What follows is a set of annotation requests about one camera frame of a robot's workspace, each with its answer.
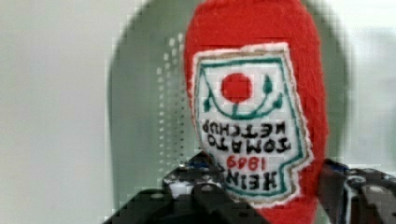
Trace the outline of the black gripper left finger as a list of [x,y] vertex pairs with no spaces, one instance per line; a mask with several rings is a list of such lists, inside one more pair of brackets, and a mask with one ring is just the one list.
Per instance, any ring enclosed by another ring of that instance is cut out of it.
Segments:
[[160,189],[138,192],[103,224],[270,224],[223,187],[218,167],[201,152],[166,175]]

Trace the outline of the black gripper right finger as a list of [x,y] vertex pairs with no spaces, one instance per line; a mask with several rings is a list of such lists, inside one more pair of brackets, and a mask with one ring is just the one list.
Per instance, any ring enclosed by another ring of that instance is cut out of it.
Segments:
[[332,224],[396,224],[396,177],[326,159],[318,200]]

